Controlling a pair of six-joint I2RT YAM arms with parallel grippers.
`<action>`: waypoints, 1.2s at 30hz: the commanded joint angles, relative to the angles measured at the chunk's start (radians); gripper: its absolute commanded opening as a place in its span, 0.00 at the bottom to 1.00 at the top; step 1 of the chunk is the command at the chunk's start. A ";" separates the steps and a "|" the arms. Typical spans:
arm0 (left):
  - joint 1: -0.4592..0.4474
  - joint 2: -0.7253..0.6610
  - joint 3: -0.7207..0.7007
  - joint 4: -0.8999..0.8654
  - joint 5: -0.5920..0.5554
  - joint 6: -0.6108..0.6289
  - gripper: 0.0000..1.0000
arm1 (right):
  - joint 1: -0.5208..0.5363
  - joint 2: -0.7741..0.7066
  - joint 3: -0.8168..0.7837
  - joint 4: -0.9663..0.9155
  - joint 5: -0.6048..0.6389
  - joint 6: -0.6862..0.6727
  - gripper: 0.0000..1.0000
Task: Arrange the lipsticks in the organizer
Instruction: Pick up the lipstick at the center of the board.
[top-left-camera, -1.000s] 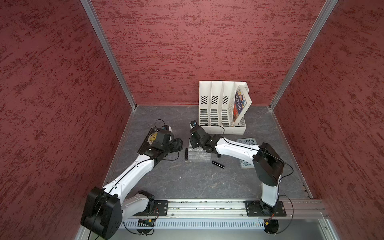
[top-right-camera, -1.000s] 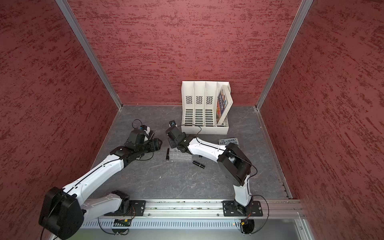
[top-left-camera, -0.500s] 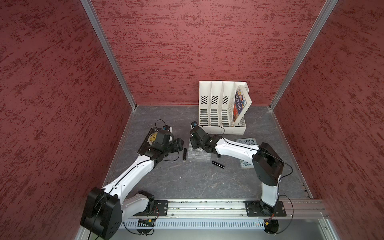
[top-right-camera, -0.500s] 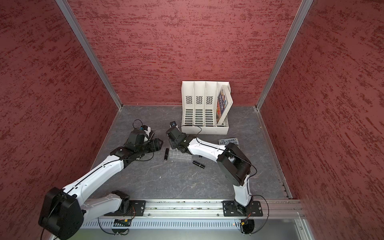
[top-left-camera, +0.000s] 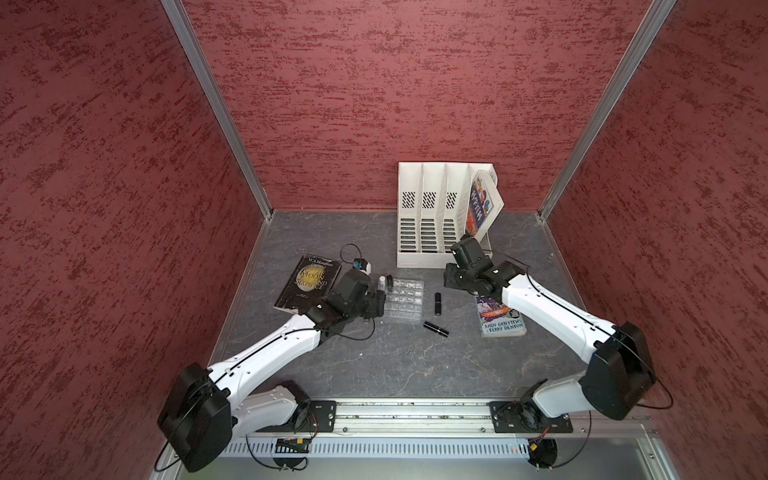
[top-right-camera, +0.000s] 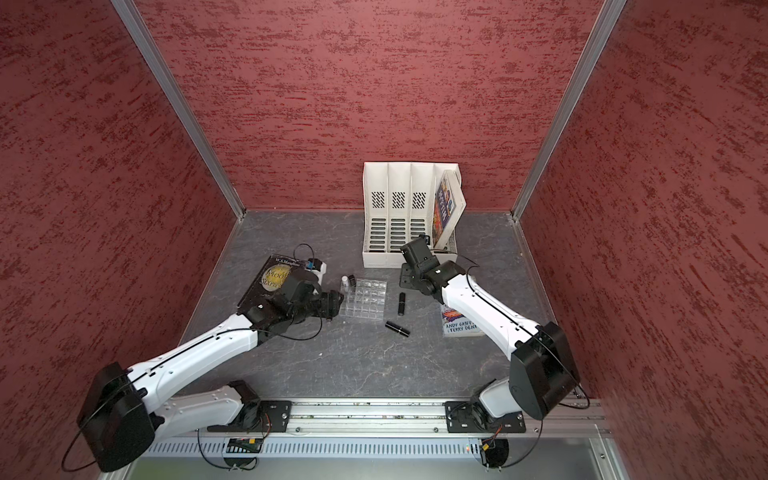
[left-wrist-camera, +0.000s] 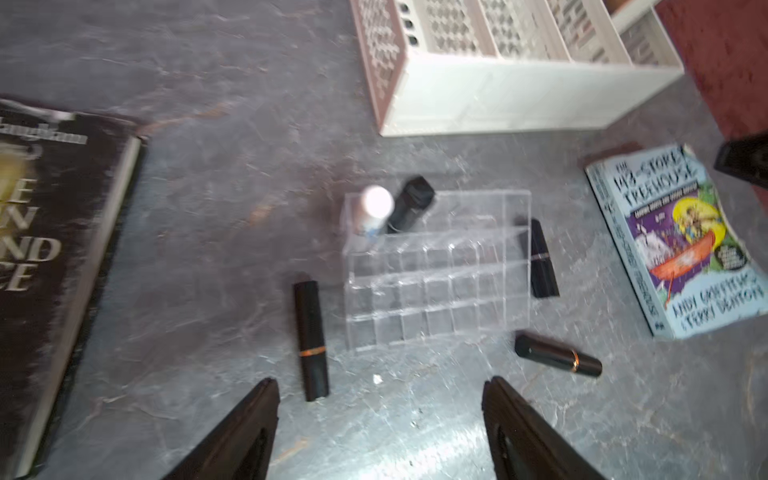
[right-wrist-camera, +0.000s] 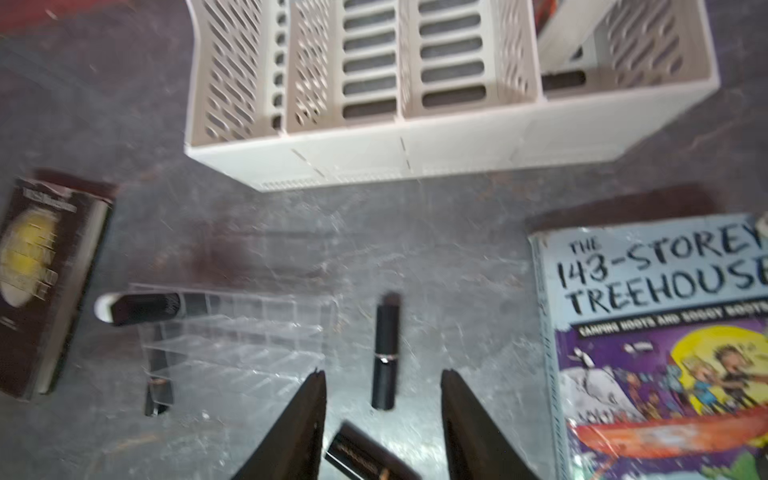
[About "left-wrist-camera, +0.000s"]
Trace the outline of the black lipstick orange band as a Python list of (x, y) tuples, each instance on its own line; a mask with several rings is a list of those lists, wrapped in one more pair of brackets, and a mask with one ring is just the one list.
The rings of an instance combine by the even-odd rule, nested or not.
[(293, 293), (305, 399), (313, 402), (330, 394), (318, 283), (314, 280), (295, 283)]

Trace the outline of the white lip balm tube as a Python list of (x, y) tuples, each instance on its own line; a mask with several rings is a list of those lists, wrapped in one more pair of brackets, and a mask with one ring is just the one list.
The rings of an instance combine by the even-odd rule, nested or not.
[(394, 198), (386, 188), (379, 185), (365, 187), (352, 205), (352, 234), (366, 239), (377, 236), (393, 210)]

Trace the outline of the black lipstick angled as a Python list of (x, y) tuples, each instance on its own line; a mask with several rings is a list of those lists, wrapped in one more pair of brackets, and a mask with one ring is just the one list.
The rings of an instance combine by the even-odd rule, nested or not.
[(387, 233), (410, 230), (431, 206), (435, 190), (423, 176), (410, 178), (395, 199), (394, 209), (387, 220)]

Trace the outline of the black lipstick gold band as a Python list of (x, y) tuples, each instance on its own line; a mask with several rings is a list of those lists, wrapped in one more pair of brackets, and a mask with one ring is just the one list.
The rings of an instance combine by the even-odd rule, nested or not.
[(543, 337), (517, 334), (514, 351), (520, 358), (578, 375), (598, 378), (603, 373), (597, 358)]

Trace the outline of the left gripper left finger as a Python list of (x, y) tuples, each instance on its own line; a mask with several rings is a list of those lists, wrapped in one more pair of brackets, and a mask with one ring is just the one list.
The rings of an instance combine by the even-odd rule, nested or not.
[(278, 382), (263, 379), (165, 477), (264, 479), (276, 435), (279, 403)]

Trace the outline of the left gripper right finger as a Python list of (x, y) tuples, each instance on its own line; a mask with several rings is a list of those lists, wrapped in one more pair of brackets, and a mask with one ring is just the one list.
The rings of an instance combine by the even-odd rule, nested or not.
[(482, 411), (498, 479), (601, 479), (502, 377), (486, 381)]

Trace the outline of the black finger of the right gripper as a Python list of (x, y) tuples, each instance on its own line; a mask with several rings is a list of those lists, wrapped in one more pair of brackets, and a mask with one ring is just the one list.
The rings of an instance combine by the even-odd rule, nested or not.
[(714, 169), (767, 189), (767, 150), (766, 131), (726, 141), (718, 151)]

